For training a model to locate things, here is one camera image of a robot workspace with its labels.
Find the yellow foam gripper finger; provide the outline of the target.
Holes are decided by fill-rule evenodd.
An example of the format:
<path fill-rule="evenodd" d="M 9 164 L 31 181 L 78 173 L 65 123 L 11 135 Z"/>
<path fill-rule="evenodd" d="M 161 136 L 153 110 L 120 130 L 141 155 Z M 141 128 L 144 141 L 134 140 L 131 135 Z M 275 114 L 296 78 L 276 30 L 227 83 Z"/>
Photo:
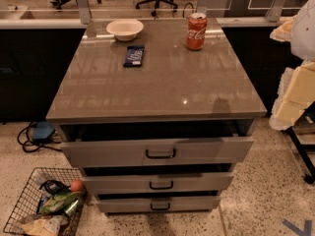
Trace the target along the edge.
<path fill-rule="evenodd" d="M 296 69 L 286 68 L 272 108 L 271 128 L 281 131 L 292 127 L 314 101 L 315 63 L 303 62 Z"/>

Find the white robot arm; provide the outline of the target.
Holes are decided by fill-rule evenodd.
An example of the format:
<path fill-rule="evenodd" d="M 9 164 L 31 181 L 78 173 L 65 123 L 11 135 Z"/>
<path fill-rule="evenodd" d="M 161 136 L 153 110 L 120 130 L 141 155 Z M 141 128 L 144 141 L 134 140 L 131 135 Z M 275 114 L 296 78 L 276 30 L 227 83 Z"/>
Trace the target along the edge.
<path fill-rule="evenodd" d="M 281 76 L 269 124 L 274 130 L 292 127 L 315 102 L 315 0 L 308 0 L 299 12 L 270 34 L 277 41 L 288 41 L 291 53 L 302 60 L 295 69 L 286 68 Z"/>

